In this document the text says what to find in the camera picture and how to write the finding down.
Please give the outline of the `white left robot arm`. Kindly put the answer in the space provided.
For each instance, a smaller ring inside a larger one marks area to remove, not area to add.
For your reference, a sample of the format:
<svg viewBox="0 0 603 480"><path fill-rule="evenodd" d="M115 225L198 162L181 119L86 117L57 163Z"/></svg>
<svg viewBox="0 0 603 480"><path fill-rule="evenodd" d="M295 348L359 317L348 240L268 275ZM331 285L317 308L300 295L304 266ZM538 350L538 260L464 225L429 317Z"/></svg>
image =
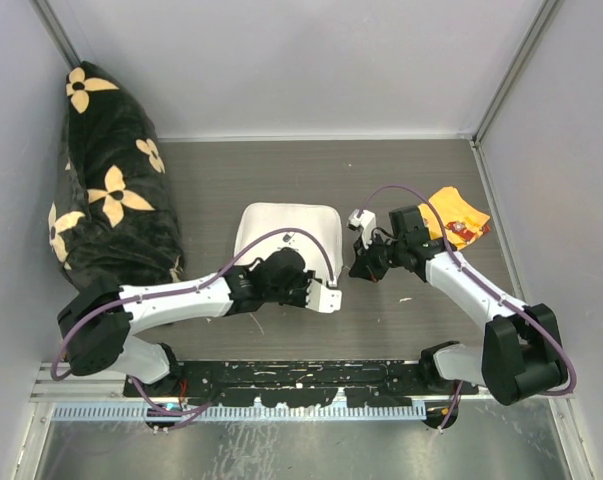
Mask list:
<svg viewBox="0 0 603 480"><path fill-rule="evenodd" d="M172 395L181 384L176 355L165 343L139 339L139 333L195 318L253 313L269 303L309 309L322 286L290 248L245 265L232 262L182 285L120 285L104 277L80 290L58 314L59 357L69 367L53 369L51 377L61 381L112 370L159 396Z"/></svg>

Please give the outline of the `grey medicine kit case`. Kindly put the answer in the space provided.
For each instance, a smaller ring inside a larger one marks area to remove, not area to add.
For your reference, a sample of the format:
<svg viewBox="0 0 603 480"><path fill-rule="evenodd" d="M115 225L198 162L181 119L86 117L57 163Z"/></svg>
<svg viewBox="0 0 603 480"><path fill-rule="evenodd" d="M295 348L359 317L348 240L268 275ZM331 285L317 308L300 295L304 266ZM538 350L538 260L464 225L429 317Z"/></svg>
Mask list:
<svg viewBox="0 0 603 480"><path fill-rule="evenodd" d="M339 213L330 206L253 203L241 216L235 238L234 252L239 253L263 235L280 230L255 245L238 261L248 265L255 259L266 259L284 247L297 251L306 268L331 287L338 284L343 267L342 222Z"/></svg>

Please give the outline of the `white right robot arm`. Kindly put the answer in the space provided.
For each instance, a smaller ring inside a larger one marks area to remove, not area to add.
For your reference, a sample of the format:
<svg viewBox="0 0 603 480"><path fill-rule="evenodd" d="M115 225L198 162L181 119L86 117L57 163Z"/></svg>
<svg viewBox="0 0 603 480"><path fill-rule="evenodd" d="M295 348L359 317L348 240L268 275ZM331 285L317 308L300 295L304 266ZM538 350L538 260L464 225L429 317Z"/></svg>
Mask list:
<svg viewBox="0 0 603 480"><path fill-rule="evenodd" d="M424 349L418 368L425 390L440 394L462 381L511 405L568 381L556 316L548 306L507 294L443 239L432 238L418 207L395 209L389 218L385 231L371 211L350 215L348 226L359 235L350 276L378 282L389 269L403 268L450 298L483 335L478 347L448 341Z"/></svg>

